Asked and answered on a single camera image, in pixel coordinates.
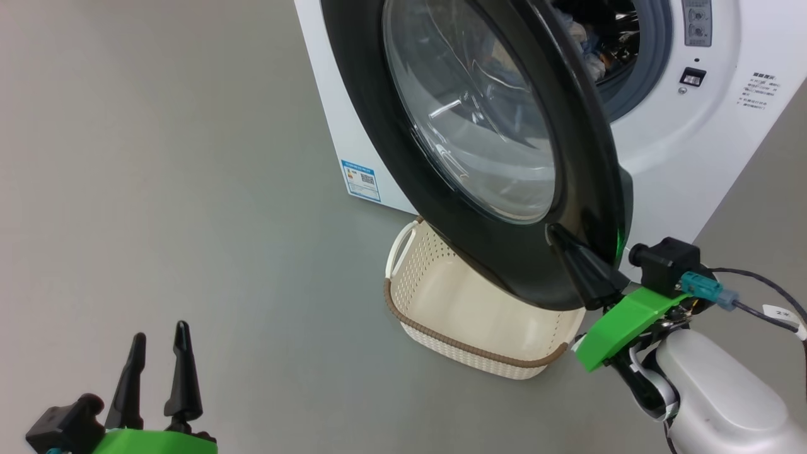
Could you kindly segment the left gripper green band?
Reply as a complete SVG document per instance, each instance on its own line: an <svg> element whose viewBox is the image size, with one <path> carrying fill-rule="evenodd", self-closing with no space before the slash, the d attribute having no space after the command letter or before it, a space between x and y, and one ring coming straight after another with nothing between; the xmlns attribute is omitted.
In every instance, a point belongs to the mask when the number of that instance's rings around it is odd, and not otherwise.
<svg viewBox="0 0 807 454"><path fill-rule="evenodd" d="M164 406L164 416L170 417L167 431L142 430L139 397L146 336L139 332L133 337L105 421L105 428L113 431L104 435L92 454L218 454L215 442L181 433L191 432L190 422L204 413L190 327L185 321L176 325L173 353L171 392Z"/></svg>

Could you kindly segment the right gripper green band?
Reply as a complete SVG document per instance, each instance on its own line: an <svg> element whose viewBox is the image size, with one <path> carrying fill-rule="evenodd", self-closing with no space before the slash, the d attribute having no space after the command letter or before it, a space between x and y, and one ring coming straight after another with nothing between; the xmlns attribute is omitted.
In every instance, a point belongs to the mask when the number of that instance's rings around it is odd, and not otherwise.
<svg viewBox="0 0 807 454"><path fill-rule="evenodd" d="M641 287L624 296L630 279L603 261L561 224L547 225L551 247L586 310L608 311L574 346L574 355L590 373L636 339L674 306L691 296L663 296Z"/></svg>

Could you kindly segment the black round glass washer door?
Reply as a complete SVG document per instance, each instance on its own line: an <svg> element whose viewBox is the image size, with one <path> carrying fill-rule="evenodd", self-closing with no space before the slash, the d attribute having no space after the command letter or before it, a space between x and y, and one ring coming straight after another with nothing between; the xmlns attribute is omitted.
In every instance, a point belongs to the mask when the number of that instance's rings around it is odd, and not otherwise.
<svg viewBox="0 0 807 454"><path fill-rule="evenodd" d="M561 224L618 269L629 174L548 0L321 0L335 63L394 182L473 270L519 301L584 308Z"/></svg>

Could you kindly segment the cream plastic basket brown rim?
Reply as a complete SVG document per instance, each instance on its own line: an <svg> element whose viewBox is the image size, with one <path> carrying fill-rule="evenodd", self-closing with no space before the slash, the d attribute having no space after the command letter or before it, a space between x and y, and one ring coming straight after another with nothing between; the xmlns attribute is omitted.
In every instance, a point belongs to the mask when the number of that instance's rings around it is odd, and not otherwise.
<svg viewBox="0 0 807 454"><path fill-rule="evenodd" d="M542 310L497 288L423 218L396 236L385 265L386 307L406 334L485 373L527 380L572 345L585 311Z"/></svg>

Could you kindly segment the white front-load washing machine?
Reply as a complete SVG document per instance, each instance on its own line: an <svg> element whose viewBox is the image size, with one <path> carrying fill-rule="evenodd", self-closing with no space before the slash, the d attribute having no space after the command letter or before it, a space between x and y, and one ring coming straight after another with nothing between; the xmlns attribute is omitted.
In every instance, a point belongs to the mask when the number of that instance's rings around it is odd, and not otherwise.
<svg viewBox="0 0 807 454"><path fill-rule="evenodd" d="M603 107L597 81L638 57L633 3L548 1L576 44ZM638 243L664 236L694 240L807 80L807 0L712 0L709 48L684 44L681 2L670 2L674 38L662 78L631 112L608 120L632 189L623 268L627 250ZM374 170L381 197L376 204L420 215L357 117L335 63L321 0L294 5L335 155ZM707 71L701 87L678 82L686 67Z"/></svg>

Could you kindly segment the grey rubber door gasket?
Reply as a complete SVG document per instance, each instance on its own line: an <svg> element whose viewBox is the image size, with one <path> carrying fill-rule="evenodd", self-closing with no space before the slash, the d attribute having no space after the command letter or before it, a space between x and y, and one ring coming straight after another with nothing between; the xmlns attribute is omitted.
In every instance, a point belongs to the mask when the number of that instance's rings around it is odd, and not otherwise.
<svg viewBox="0 0 807 454"><path fill-rule="evenodd" d="M630 1L638 15L638 57L596 83L611 123L631 112L654 89L670 59L674 38L670 0Z"/></svg>

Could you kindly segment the blue energy label sticker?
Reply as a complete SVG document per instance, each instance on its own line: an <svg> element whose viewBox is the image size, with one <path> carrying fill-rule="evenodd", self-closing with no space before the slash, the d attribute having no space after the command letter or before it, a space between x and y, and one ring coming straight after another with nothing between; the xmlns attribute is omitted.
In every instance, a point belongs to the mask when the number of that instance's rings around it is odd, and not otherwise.
<svg viewBox="0 0 807 454"><path fill-rule="evenodd" d="M348 193L361 199L374 201L374 203L381 203L380 190L378 190L374 170L365 166L358 166L344 159L341 159L340 162L343 175L345 175Z"/></svg>

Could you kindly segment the grey warning label sticker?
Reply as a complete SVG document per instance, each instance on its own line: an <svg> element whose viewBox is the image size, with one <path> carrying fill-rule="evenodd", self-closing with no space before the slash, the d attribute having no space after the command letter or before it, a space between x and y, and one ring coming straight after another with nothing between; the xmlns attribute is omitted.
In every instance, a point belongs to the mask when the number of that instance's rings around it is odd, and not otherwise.
<svg viewBox="0 0 807 454"><path fill-rule="evenodd" d="M684 22L684 44L709 48L714 34L712 0L680 0Z"/></svg>

